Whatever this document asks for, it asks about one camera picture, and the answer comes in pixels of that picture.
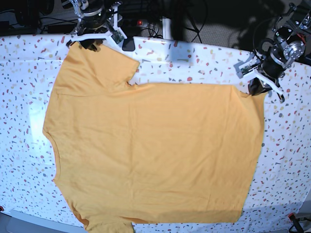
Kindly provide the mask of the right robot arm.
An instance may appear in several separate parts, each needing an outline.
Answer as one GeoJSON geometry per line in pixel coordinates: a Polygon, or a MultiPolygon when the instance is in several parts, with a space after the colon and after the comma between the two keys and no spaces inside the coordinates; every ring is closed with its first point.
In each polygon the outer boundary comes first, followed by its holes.
{"type": "Polygon", "coordinates": [[[74,13],[78,16],[75,29],[66,43],[70,47],[75,42],[85,49],[97,51],[100,44],[121,50],[126,34],[118,26],[122,16],[118,14],[120,0],[107,5],[104,0],[72,0],[74,13]]]}

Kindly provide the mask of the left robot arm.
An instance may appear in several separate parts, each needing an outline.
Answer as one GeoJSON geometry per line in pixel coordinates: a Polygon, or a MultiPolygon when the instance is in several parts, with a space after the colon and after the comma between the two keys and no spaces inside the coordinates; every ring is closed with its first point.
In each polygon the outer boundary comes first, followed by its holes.
{"type": "Polygon", "coordinates": [[[237,73],[249,81],[252,96],[275,91],[284,102],[279,79],[285,71],[305,53],[307,37],[311,34],[311,2],[289,4],[289,10],[276,17],[272,28],[273,38],[264,38],[258,46],[253,44],[249,60],[237,64],[237,73]]]}

